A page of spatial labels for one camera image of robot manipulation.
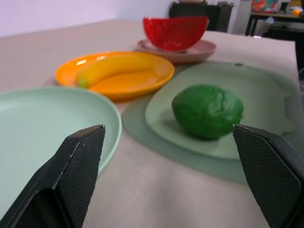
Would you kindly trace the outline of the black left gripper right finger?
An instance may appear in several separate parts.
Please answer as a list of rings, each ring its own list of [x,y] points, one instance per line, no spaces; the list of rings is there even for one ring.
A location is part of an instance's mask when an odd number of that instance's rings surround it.
[[[282,136],[235,124],[232,131],[251,192],[271,228],[304,226],[304,158]]]

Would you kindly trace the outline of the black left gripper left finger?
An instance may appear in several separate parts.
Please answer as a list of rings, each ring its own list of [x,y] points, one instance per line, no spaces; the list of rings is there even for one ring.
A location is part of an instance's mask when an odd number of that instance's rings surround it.
[[[80,228],[95,190],[105,126],[68,136],[28,181],[0,221],[2,228]]]

